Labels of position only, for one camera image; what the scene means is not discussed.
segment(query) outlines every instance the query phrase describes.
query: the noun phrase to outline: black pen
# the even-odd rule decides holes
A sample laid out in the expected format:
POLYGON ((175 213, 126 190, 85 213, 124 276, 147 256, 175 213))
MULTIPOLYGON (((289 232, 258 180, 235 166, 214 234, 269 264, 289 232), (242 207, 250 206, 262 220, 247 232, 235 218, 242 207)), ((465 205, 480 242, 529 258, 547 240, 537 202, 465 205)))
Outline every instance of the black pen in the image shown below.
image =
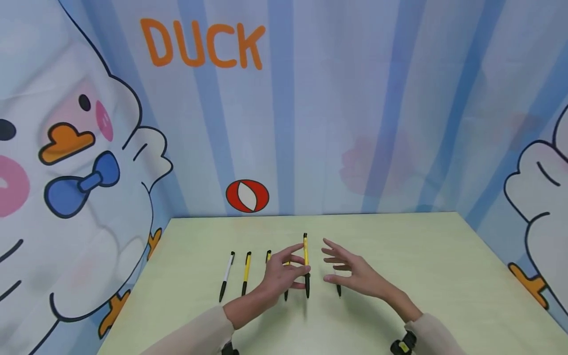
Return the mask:
POLYGON ((339 298, 341 298, 341 286, 339 285, 335 285, 337 287, 337 294, 339 295, 339 298))
MULTIPOLYGON (((304 265, 309 265, 308 259, 308 233, 304 233, 304 265)), ((306 278, 306 298, 310 298, 310 273, 307 273, 306 278)))
POLYGON ((231 252, 229 257, 229 264, 227 265, 227 270, 225 271, 225 277, 223 278, 223 284, 221 285, 221 293, 219 294, 219 302, 223 299, 225 294, 225 288, 227 287, 227 280, 229 279, 229 271, 231 270, 231 265, 233 265, 233 260, 235 260, 235 252, 231 252))
POLYGON ((248 281, 248 272, 250 269, 250 257, 252 256, 252 252, 247 253, 247 259, 245 260, 245 278, 243 281, 243 291, 241 292, 241 296, 247 294, 247 281, 248 281))

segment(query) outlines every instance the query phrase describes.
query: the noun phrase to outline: pink cheek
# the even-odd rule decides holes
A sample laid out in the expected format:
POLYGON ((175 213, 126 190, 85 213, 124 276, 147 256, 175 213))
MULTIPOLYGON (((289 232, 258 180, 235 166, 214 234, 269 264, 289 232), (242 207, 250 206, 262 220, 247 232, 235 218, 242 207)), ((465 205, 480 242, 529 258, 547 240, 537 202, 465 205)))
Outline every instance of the pink cheek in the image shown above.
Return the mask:
POLYGON ((114 137, 112 123, 110 122, 110 118, 108 117, 105 107, 100 101, 97 101, 95 105, 95 116, 97 117, 97 125, 99 126, 103 137, 105 137, 109 142, 112 142, 112 138, 114 137))

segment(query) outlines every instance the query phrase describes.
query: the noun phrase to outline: hand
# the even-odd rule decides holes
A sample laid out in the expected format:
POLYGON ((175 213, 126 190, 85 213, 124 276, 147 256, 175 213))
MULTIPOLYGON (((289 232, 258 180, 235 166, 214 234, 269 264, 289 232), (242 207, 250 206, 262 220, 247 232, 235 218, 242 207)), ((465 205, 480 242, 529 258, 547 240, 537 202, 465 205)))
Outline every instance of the hand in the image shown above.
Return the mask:
POLYGON ((341 245, 323 239, 331 249, 322 248, 324 254, 330 255, 330 258, 324 258, 327 263, 342 264, 334 265, 335 270, 346 270, 351 272, 351 276, 343 277, 339 275, 326 275, 323 279, 326 282, 336 285, 345 286, 353 291, 361 294, 377 297, 386 300, 396 293, 397 288, 379 275, 361 256, 355 255, 347 251, 341 245))
POLYGON ((268 299, 270 307, 278 302, 278 297, 287 289, 305 289, 306 285, 294 282, 298 277, 310 272, 310 266, 304 266, 304 258, 292 255, 293 252, 303 248, 303 244, 295 244, 276 254, 273 254, 266 263, 264 279, 255 289, 262 292, 268 299), (301 266, 283 265, 285 262, 294 262, 301 266))
POLYGON ((254 318, 260 316, 278 302, 278 297, 287 289, 305 289, 306 285, 294 282, 298 277, 310 272, 310 266, 304 264, 304 258, 292 255, 303 248, 296 244, 271 256, 266 263, 264 279, 249 294, 234 299, 223 306, 227 319, 235 330, 244 327, 254 318), (285 262, 295 262, 302 266, 283 265, 285 262))

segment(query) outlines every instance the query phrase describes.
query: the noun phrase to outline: table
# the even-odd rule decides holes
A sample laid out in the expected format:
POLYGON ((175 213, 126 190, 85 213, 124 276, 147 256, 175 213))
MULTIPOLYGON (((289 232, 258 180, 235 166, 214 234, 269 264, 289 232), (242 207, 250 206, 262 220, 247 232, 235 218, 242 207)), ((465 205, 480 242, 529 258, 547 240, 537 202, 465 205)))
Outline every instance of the table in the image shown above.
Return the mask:
POLYGON ((566 354, 568 336, 455 212, 430 214, 172 219, 99 355, 139 354, 218 302, 225 267, 236 252, 223 303, 240 296, 245 255, 248 290, 264 275, 265 255, 308 233, 311 294, 290 290, 235 333, 241 354, 389 354, 403 323, 380 300, 322 277, 327 237, 436 315, 468 354, 566 354))

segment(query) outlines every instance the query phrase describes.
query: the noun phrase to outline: blue bow tie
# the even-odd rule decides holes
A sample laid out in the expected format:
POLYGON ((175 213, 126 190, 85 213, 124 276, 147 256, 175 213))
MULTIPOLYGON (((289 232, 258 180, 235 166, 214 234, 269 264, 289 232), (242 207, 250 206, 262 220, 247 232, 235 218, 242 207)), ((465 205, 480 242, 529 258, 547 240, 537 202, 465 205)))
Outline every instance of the blue bow tie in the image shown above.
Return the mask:
POLYGON ((95 159, 93 172, 86 177, 60 176, 51 180, 45 186, 45 203, 59 218, 71 218, 81 211, 95 187, 111 187, 119 179, 116 158, 105 151, 95 159))

